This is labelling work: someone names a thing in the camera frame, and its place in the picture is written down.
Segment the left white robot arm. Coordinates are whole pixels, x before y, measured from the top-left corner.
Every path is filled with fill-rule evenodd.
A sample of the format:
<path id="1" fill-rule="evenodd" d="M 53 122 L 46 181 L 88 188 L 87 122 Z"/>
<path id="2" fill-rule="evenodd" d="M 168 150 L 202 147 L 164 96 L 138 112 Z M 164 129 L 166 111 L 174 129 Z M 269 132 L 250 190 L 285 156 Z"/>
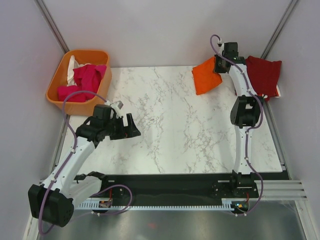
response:
<path id="1" fill-rule="evenodd" d="M 69 152 L 54 171 L 40 184 L 28 190 L 31 215 L 39 221 L 64 227 L 69 223 L 76 207 L 90 196 L 106 196 L 110 185 L 99 172 L 87 174 L 80 182 L 77 173 L 106 137 L 122 140 L 139 137 L 132 114 L 123 115 L 123 103 L 97 104 L 83 124 L 75 131 L 75 140 Z"/>

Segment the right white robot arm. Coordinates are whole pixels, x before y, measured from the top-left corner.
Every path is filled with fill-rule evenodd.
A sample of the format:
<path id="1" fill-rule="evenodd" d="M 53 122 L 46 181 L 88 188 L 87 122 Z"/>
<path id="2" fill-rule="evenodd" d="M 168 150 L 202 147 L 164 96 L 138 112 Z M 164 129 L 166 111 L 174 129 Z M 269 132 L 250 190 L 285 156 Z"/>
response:
<path id="1" fill-rule="evenodd" d="M 253 170 L 250 158 L 253 131 L 263 123 L 264 100 L 258 96 L 250 82 L 245 58 L 239 56 L 238 43 L 219 40 L 218 47 L 218 50 L 213 50 L 215 52 L 213 72 L 219 75 L 228 74 L 236 94 L 230 112 L 230 122 L 235 129 L 236 154 L 229 191 L 237 198 L 258 198 L 256 171 Z"/>

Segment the orange t shirt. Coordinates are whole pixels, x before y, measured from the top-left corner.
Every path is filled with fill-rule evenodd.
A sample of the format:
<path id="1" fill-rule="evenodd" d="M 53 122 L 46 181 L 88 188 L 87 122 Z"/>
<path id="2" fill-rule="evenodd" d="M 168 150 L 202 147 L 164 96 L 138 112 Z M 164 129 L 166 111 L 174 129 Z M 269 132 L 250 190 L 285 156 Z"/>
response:
<path id="1" fill-rule="evenodd" d="M 213 56 L 192 68 L 196 95 L 205 94 L 222 84 L 222 77 L 214 72 L 216 58 Z"/>

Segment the pink t shirt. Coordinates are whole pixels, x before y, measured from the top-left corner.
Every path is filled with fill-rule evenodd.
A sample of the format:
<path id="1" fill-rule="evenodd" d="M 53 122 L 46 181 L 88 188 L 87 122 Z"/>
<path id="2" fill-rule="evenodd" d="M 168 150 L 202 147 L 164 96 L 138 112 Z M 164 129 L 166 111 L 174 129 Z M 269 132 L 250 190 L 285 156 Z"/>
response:
<path id="1" fill-rule="evenodd" d="M 59 86 L 57 88 L 58 100 L 63 102 L 67 96 L 78 91 L 97 93 L 100 83 L 106 73 L 106 65 L 87 64 L 73 70 L 75 85 Z"/>

